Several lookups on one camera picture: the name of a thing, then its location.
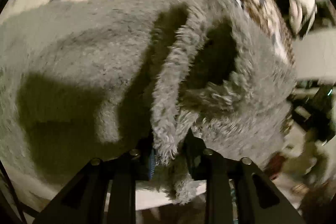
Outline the grey fluffy fleece pants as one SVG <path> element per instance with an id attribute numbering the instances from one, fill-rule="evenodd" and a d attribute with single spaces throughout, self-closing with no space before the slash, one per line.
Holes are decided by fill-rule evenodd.
<path id="1" fill-rule="evenodd" d="M 154 180 L 186 203 L 191 130 L 264 166 L 284 144 L 294 71 L 230 0 L 56 2 L 1 24 L 1 159 L 60 188 L 153 137 Z"/>

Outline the white jacket on rack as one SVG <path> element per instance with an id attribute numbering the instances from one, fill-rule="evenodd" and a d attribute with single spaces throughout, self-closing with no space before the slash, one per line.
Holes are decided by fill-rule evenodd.
<path id="1" fill-rule="evenodd" d="M 294 36 L 304 38 L 317 13 L 315 0 L 289 0 L 289 24 Z"/>

